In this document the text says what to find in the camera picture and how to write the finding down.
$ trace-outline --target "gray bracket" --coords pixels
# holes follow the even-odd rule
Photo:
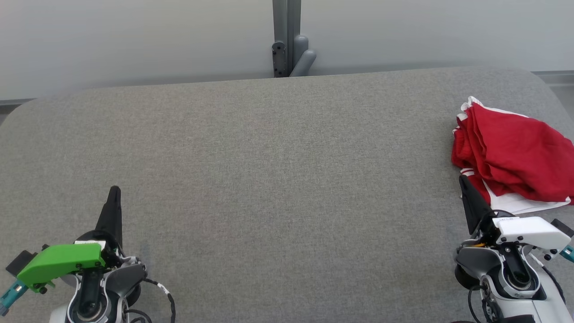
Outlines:
[[[276,42],[271,47],[271,52],[273,53],[273,75],[275,75],[276,78],[287,76],[287,54],[285,44],[282,41]]]
[[[273,0],[273,25],[274,76],[308,75],[317,53],[309,50],[309,39],[300,35],[301,0]]]

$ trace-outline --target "gray fabric surface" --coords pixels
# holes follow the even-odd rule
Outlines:
[[[172,292],[180,322],[470,319],[453,274],[467,232],[450,163],[469,95],[574,138],[540,79],[490,67],[37,99],[0,127],[0,259],[91,230],[117,184],[125,250]],[[537,215],[574,227],[571,207]],[[549,267],[573,309],[574,267]],[[71,296],[57,282],[5,322],[47,322]],[[135,308],[168,321],[156,287]]]

